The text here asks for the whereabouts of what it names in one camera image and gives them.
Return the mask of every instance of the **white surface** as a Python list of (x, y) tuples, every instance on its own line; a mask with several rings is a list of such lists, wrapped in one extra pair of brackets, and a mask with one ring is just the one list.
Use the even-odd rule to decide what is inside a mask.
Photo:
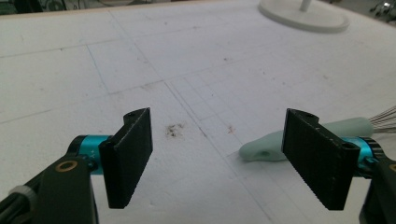
[[(150, 106), (154, 152), (131, 204), (108, 209), (103, 178), (92, 178), (101, 223), (358, 223), (367, 180), (353, 180), (345, 211), (329, 212), (287, 161), (236, 152), (281, 129), (287, 107), (329, 122), (395, 105), (396, 30), (343, 11), (345, 32), (314, 34), (258, 4), (0, 18), (0, 198), (75, 136), (113, 134), (123, 114)], [(376, 138), (396, 158), (394, 138)]]
[(319, 1), (304, 0), (261, 0), (262, 14), (297, 29), (339, 33), (345, 31), (349, 19)]

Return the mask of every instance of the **white stand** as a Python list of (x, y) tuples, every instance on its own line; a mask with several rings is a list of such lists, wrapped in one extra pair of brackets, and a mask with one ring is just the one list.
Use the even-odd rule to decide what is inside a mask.
[(261, 0), (259, 9), (274, 21), (313, 32), (338, 33), (349, 25), (345, 15), (316, 0)]

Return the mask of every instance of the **light green whisk handle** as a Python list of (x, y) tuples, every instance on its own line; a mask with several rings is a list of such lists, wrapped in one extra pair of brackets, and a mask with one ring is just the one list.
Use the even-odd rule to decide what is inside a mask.
[[(373, 124), (366, 118), (344, 119), (322, 124), (323, 127), (337, 136), (370, 137), (374, 132)], [(246, 161), (283, 161), (282, 153), (283, 131), (270, 133), (255, 141), (244, 144), (239, 149), (239, 155)]]

